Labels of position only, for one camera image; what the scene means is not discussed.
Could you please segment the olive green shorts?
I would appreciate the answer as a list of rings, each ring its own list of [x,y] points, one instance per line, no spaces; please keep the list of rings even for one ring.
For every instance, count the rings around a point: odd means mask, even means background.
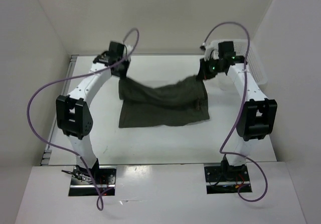
[[[133,79],[120,79],[123,101],[118,127],[181,127],[210,119],[204,82],[195,75],[174,84],[149,87]]]

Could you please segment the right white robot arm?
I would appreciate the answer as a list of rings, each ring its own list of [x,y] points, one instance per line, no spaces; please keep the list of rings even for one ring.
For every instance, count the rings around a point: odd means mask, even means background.
[[[245,169],[251,151],[271,134],[274,126],[277,102],[269,99],[260,89],[252,76],[248,61],[250,46],[245,53],[237,54],[232,41],[224,41],[200,46],[204,57],[200,60],[199,80],[210,80],[219,74],[227,76],[241,97],[241,107],[232,127],[239,138],[235,150],[220,153],[220,175],[232,180]]]

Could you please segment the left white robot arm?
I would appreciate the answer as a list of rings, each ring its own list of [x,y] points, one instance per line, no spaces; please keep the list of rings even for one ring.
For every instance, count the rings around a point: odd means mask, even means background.
[[[76,170],[72,174],[78,179],[83,177],[90,184],[96,183],[103,175],[90,141],[93,127],[90,105],[112,75],[125,76],[131,61],[128,54],[132,50],[130,45],[111,41],[109,49],[94,58],[90,75],[67,95],[56,99],[57,126],[77,153]]]

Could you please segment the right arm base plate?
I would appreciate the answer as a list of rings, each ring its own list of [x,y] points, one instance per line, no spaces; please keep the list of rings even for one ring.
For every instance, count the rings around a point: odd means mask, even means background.
[[[220,164],[207,164],[204,165],[204,173],[207,194],[237,193],[239,187],[241,187],[241,193],[252,192],[246,166],[236,172],[222,174]]]

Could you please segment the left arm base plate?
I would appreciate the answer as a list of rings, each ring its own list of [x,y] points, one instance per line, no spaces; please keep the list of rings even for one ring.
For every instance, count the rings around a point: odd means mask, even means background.
[[[68,196],[98,196],[93,182],[89,175],[74,166],[72,171],[62,170],[62,172],[71,175],[71,182]],[[116,184],[116,168],[115,167],[100,167],[98,172],[93,175],[95,183],[103,196],[115,195]]]

